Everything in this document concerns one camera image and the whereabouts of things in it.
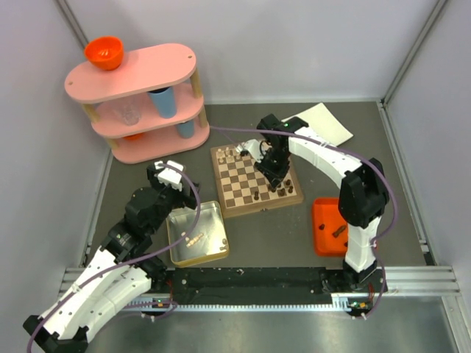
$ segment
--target chess board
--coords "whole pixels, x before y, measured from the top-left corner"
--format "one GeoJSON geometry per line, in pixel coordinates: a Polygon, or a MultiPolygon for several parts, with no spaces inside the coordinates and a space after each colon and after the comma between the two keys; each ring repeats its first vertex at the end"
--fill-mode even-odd
{"type": "Polygon", "coordinates": [[[242,157],[234,145],[212,148],[211,158],[225,218],[299,204],[304,199],[292,163],[283,183],[272,190],[255,169],[255,160],[250,155],[242,157]]]}

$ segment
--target shelf post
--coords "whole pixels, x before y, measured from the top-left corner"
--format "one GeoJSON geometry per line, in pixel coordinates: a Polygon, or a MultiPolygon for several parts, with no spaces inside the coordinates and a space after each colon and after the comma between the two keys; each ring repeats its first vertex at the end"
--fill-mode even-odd
{"type": "Polygon", "coordinates": [[[100,115],[98,115],[92,104],[82,104],[82,109],[92,123],[96,123],[100,120],[100,115]]]}
{"type": "Polygon", "coordinates": [[[208,118],[206,118],[206,109],[205,106],[203,105],[203,109],[201,109],[201,112],[199,112],[199,125],[201,127],[206,127],[208,125],[208,118]]]}
{"type": "Polygon", "coordinates": [[[194,69],[193,74],[190,76],[191,87],[193,88],[194,98],[199,98],[203,95],[201,90],[201,82],[199,81],[198,68],[194,69]]]}
{"type": "Polygon", "coordinates": [[[108,145],[111,147],[111,149],[117,149],[119,147],[118,141],[113,140],[111,138],[105,138],[106,142],[108,145]]]}

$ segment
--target pink shelf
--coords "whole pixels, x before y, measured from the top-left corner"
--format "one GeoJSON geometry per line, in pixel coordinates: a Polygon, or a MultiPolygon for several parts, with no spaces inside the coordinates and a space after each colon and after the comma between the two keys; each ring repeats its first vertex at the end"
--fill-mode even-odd
{"type": "Polygon", "coordinates": [[[68,74],[64,85],[72,99],[95,104],[176,85],[195,69],[194,52],[182,44],[169,43],[128,51],[123,63],[113,71],[82,63],[68,74]]]}
{"type": "Polygon", "coordinates": [[[195,129],[192,138],[181,138],[176,126],[146,132],[134,141],[118,140],[118,148],[113,149],[115,158],[126,164],[134,164],[152,160],[169,154],[195,149],[201,146],[209,137],[209,125],[200,127],[195,119],[195,129]]]}
{"type": "Polygon", "coordinates": [[[122,138],[123,136],[138,134],[165,126],[184,123],[196,117],[203,108],[203,97],[194,98],[193,89],[189,83],[180,83],[174,86],[177,114],[170,118],[162,118],[147,93],[140,93],[135,98],[141,112],[141,119],[136,125],[127,126],[121,117],[113,111],[113,101],[101,103],[96,112],[100,115],[97,123],[92,127],[98,135],[104,138],[122,138]]]}

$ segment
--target white paper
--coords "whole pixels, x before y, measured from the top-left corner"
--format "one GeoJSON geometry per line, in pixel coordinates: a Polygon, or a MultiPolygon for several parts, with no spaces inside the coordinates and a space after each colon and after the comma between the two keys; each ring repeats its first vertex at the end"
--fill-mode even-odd
{"type": "Polygon", "coordinates": [[[353,136],[350,131],[340,124],[324,103],[319,103],[318,105],[293,116],[297,116],[307,122],[312,130],[334,146],[341,145],[353,136]]]}

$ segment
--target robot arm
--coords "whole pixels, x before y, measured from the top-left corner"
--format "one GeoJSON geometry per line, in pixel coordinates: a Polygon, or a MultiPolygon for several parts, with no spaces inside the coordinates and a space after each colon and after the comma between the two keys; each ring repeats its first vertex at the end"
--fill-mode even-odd
{"type": "MultiPolygon", "coordinates": [[[[266,151],[261,148],[258,140],[249,140],[239,146],[238,150],[250,153],[255,158],[255,167],[274,188],[288,173],[290,154],[307,160],[335,182],[340,189],[339,211],[348,223],[348,250],[344,267],[350,272],[354,282],[363,282],[376,269],[371,240],[377,234],[381,216],[389,201],[383,183],[359,159],[326,149],[329,143],[298,117],[281,122],[274,115],[268,115],[261,120],[257,129],[293,132],[320,142],[316,144],[295,137],[262,132],[269,144],[266,151]]],[[[377,160],[370,162],[383,171],[377,160]]]]}
{"type": "MultiPolygon", "coordinates": [[[[193,194],[186,195],[181,176],[156,162],[147,168],[150,187],[136,190],[125,207],[124,217],[111,228],[101,247],[77,281],[63,295],[72,296],[43,326],[36,343],[46,353],[84,352],[96,333],[126,304],[149,289],[162,290],[166,282],[166,267],[156,257],[116,268],[95,279],[83,289],[87,279],[106,268],[135,259],[152,245],[151,236],[174,208],[196,207],[193,194]]],[[[169,165],[183,170],[172,161],[169,165]]],[[[32,315],[24,323],[32,334],[42,318],[32,315]]]]}

